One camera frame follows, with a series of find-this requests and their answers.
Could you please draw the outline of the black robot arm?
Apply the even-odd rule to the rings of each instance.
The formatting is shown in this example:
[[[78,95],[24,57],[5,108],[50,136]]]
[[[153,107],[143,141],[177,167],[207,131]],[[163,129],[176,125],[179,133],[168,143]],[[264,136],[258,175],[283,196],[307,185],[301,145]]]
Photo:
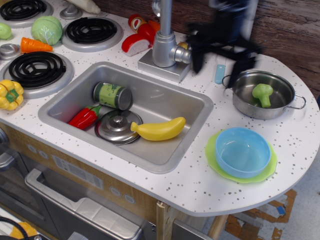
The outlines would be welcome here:
[[[248,9],[247,0],[214,0],[215,17],[210,23],[192,22],[195,34],[186,39],[191,46],[193,70],[199,73],[206,53],[212,52],[235,61],[227,87],[232,88],[241,72],[252,69],[262,47],[244,37],[241,27]]]

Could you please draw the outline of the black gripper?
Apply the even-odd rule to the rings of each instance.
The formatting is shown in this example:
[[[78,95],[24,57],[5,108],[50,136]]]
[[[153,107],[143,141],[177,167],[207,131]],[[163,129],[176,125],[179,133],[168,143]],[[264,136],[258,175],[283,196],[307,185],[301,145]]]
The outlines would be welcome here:
[[[187,24],[191,46],[193,70],[199,73],[206,53],[215,53],[236,60],[228,88],[232,88],[239,75],[256,65],[254,56],[262,53],[262,47],[249,40],[242,33],[241,22],[190,22]]]

